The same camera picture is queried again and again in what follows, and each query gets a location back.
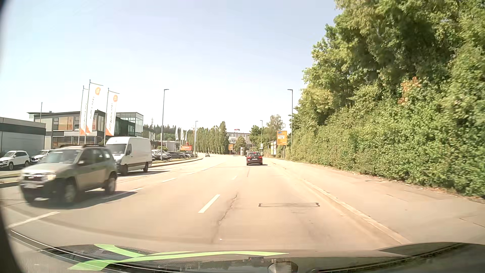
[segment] flag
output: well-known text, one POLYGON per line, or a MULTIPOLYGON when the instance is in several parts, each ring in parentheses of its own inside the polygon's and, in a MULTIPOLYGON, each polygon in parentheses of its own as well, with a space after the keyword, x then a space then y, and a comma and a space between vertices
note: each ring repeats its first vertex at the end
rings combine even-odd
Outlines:
POLYGON ((86 108, 88 107, 88 92, 84 92, 82 95, 81 101, 81 112, 79 116, 79 135, 85 136, 86 135, 86 108))
POLYGON ((114 125, 116 124, 116 105, 118 104, 118 94, 108 91, 108 102, 106 103, 106 131, 107 136, 114 136, 114 125))
POLYGON ((94 107, 99 100, 99 94, 101 93, 102 85, 89 83, 88 90, 88 109, 86 111, 86 133, 89 134, 93 130, 93 119, 94 119, 94 107))

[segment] road crack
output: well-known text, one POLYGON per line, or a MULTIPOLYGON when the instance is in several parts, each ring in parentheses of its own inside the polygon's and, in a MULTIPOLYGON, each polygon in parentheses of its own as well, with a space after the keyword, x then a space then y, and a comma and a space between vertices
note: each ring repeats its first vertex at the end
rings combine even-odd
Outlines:
POLYGON ((231 199, 229 206, 227 207, 226 211, 224 212, 224 215, 219 220, 217 220, 217 226, 216 226, 216 229, 214 231, 214 235, 212 236, 212 238, 210 240, 211 243, 216 243, 216 242, 219 242, 221 240, 221 238, 219 236, 219 229, 221 228, 221 224, 226 219, 226 216, 229 213, 229 211, 234 208, 234 202, 236 202, 237 198, 238 198, 238 193, 236 192, 236 195, 231 199))

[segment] sidewalk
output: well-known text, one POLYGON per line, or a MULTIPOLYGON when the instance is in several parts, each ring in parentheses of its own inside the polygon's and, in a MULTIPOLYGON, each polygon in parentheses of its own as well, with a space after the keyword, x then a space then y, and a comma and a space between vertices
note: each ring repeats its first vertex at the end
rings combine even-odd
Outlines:
POLYGON ((266 158, 266 162, 284 168, 292 178, 306 183, 347 215, 373 219, 390 233, 404 237, 404 243, 407 240, 485 244, 485 204, 482 202, 443 190, 324 166, 272 158, 266 158))
MULTIPOLYGON (((192 162, 192 161, 197 161, 201 159, 203 159, 203 157, 153 163, 150 168, 192 162)), ((20 176, 21 172, 22 170, 16 170, 15 172, 9 171, 7 175, 1 175, 1 172, 0 172, 0 188, 17 185, 18 177, 20 176)))

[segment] roof rack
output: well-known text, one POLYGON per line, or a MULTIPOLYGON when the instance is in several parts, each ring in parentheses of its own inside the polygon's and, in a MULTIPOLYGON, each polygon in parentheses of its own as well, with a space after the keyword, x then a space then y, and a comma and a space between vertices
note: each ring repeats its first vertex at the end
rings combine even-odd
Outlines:
POLYGON ((104 145, 102 145, 102 144, 84 144, 82 147, 83 148, 84 147, 104 147, 104 145))
POLYGON ((59 146, 59 148, 68 147, 68 146, 80 146, 80 145, 79 144, 62 144, 61 146, 59 146))

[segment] road sign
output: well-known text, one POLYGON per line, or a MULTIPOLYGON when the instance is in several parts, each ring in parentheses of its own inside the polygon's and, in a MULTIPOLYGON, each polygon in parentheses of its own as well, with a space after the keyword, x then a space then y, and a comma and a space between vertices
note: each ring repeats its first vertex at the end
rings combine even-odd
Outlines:
POLYGON ((285 146, 286 145, 286 139, 288 136, 288 131, 277 131, 277 136, 276 136, 276 144, 278 146, 285 146))

